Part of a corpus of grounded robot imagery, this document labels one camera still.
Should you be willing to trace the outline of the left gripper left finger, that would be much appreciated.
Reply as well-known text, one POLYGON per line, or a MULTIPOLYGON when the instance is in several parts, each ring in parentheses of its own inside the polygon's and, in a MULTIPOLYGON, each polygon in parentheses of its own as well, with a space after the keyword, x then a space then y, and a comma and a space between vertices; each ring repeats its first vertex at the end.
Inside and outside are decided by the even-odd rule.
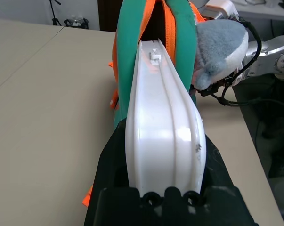
POLYGON ((129 186, 125 157, 125 128, 126 123, 119 122, 101 152, 85 217, 85 226, 91 226, 94 223, 99 195, 103 189, 129 186))

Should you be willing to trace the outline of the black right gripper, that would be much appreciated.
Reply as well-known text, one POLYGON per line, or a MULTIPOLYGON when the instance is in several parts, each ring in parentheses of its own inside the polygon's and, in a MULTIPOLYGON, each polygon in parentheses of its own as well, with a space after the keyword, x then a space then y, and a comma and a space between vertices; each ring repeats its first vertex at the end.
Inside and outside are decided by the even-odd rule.
POLYGON ((212 94, 216 94, 219 91, 219 88, 230 87, 234 84, 234 75, 235 73, 231 73, 229 76, 217 81, 216 83, 210 85, 207 89, 198 91, 202 97, 210 96, 212 94))

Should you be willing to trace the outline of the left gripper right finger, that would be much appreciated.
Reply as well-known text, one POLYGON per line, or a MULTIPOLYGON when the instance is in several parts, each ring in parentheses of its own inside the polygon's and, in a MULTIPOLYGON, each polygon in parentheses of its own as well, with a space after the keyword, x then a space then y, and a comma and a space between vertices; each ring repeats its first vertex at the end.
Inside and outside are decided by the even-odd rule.
POLYGON ((205 135, 205 138, 207 153, 201 193, 204 193, 206 188, 210 186, 224 186, 229 187, 231 190, 238 190, 232 182, 218 148, 207 135, 205 135))

